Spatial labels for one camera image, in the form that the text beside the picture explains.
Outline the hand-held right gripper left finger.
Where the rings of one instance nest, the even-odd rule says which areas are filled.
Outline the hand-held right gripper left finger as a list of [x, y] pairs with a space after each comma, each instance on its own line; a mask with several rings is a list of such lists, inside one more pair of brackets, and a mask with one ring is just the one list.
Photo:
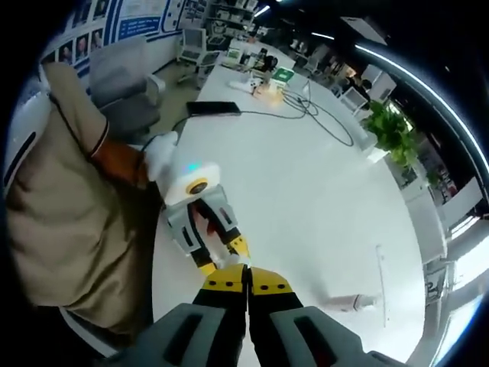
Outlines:
[[245, 336], [247, 266], [210, 274], [125, 353], [126, 366], [236, 366]]

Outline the person's left hand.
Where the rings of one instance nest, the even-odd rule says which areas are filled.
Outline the person's left hand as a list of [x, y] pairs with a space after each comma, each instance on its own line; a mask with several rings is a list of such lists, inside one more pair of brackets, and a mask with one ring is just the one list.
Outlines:
[[195, 222], [202, 222], [206, 225], [206, 235], [214, 236], [217, 234], [214, 222], [206, 215], [201, 213], [201, 210], [197, 203], [193, 203], [191, 206], [193, 219]]

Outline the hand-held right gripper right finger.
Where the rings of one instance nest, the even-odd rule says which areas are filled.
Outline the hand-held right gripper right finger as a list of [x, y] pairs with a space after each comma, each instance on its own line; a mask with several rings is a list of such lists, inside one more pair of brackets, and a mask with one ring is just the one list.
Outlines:
[[400, 366], [314, 306], [305, 307], [279, 274], [249, 269], [249, 331], [262, 366]]

